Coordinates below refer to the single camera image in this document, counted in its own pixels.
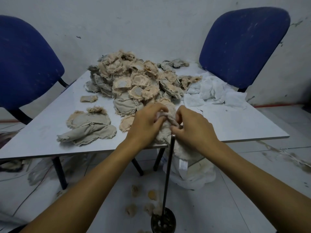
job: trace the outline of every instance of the white tile floor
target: white tile floor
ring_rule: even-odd
[[[264,141],[266,144],[294,153],[298,158],[311,162],[310,114],[303,111],[301,106],[260,108],[259,111],[291,136],[288,139]],[[22,124],[10,125],[0,124],[0,132],[23,127]],[[229,146],[259,168],[311,198],[311,173],[295,166],[282,154],[271,151],[258,142],[231,143]],[[79,162],[82,156],[76,158],[76,161],[72,162],[76,164],[73,173],[65,168],[69,186],[80,180],[107,155],[109,153],[98,154],[83,163]],[[129,219],[125,215],[124,208],[134,202],[139,209],[142,209],[144,203],[148,201],[146,193],[149,189],[158,189],[163,194],[165,174],[161,170],[158,172],[151,170],[156,156],[155,150],[145,150],[137,156],[139,164],[148,173],[142,177],[138,175],[132,164],[126,168],[99,209],[88,233],[135,233],[139,229],[150,230],[150,217],[145,212],[138,211],[133,219]],[[39,161],[40,159],[33,160],[28,172]],[[224,173],[218,169],[216,172],[216,180],[197,191],[185,190],[170,182],[167,206],[176,216],[176,232],[274,233],[274,227],[249,198]],[[0,173],[0,214],[12,215],[38,184],[29,185],[26,170],[18,174]],[[132,184],[142,185],[144,194],[132,199],[129,191]],[[40,186],[18,208],[15,217],[27,222],[31,221],[61,193],[55,171],[51,168]],[[12,226],[5,227],[1,231],[3,227],[0,215],[0,232],[6,233],[12,229]]]

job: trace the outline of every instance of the wall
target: wall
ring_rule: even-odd
[[[217,17],[259,6],[286,9],[293,25],[247,90],[248,98],[254,96],[250,102],[256,105],[305,101],[311,82],[311,0],[0,0],[0,14],[32,24],[60,58],[63,79],[71,83],[100,55],[119,49],[155,62],[178,57],[198,62]],[[36,116],[61,90],[56,84],[22,110]]]

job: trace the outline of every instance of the person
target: person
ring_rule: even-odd
[[[126,139],[82,180],[30,222],[21,233],[86,232],[130,161],[156,137],[165,105],[146,105],[135,114]],[[176,113],[183,128],[173,134],[220,168],[251,199],[279,232],[310,232],[311,199],[243,159],[217,139],[213,125],[183,105]]]

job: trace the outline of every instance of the chair backrest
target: chair backrest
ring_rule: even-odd
[[[287,11],[274,7],[229,11],[212,25],[201,66],[240,89],[250,86],[290,26]]]
[[[27,22],[0,15],[0,107],[29,104],[46,93],[65,70],[41,34]]]

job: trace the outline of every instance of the white label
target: white label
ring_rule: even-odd
[[[188,161],[179,160],[179,169],[188,170]]]

